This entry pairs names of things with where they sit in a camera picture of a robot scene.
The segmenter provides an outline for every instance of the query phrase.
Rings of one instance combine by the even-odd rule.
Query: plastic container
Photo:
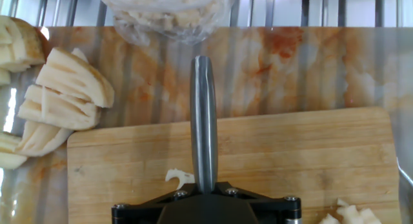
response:
[[[233,0],[102,0],[115,13],[114,25],[129,43],[149,45],[156,31],[193,45],[222,23]]]

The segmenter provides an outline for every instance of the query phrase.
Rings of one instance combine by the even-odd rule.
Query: metal handle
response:
[[[217,117],[211,60],[197,56],[191,71],[192,163],[199,191],[210,194],[218,173]]]

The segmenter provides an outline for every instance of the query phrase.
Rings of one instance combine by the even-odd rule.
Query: screw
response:
[[[286,199],[287,201],[297,201],[297,197],[295,196],[286,196],[284,199]]]
[[[113,208],[115,208],[115,209],[125,209],[125,208],[127,208],[128,206],[129,206],[129,204],[119,203],[119,204],[117,204],[117,205],[114,205]]]
[[[178,190],[175,192],[174,197],[176,198],[182,198],[183,196],[188,195],[188,192],[185,190]]]
[[[238,189],[236,189],[236,188],[228,188],[228,189],[225,190],[225,192],[226,192],[228,195],[235,195],[235,194],[238,193]]]

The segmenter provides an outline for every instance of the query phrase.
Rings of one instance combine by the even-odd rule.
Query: cut potato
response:
[[[27,160],[26,156],[0,152],[0,168],[16,169]]]
[[[86,61],[60,48],[53,48],[36,84],[103,108],[110,108],[114,103],[112,85]]]
[[[86,58],[85,54],[79,48],[73,49],[72,55],[79,57],[79,59],[82,59],[86,63],[89,63],[88,58]]]
[[[13,17],[1,16],[1,20],[12,42],[0,47],[0,68],[22,72],[30,68],[30,65],[45,63],[42,45],[34,27]]]
[[[172,178],[179,179],[179,185],[176,190],[180,189],[186,183],[195,183],[195,177],[193,174],[178,170],[176,168],[168,170],[165,181],[168,182]]]
[[[12,44],[12,36],[8,33],[8,25],[10,18],[7,16],[0,16],[0,45]]]
[[[320,224],[340,224],[340,222],[330,214],[327,214],[327,217],[321,220]]]
[[[343,224],[364,224],[355,205],[338,208],[337,213],[343,217]]]
[[[0,152],[13,153],[20,141],[21,137],[0,133]]]
[[[43,109],[46,110],[45,115],[42,115]],[[87,130],[99,123],[100,108],[82,99],[31,85],[18,116],[70,130]]]
[[[364,224],[381,224],[380,220],[373,214],[370,209],[360,211],[360,216],[363,218]]]
[[[0,86],[9,85],[11,82],[10,72],[0,68]]]
[[[340,198],[337,199],[337,205],[340,206],[340,207],[347,207],[347,206],[349,206],[349,204],[348,204],[347,202],[343,201],[343,200],[340,199]]]
[[[23,140],[16,152],[24,156],[44,156],[60,147],[72,133],[73,130],[26,121]]]

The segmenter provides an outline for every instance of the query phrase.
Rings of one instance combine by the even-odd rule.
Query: metal backsplash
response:
[[[0,0],[34,26],[112,26],[100,0]],[[413,27],[413,0],[236,0],[222,26]]]

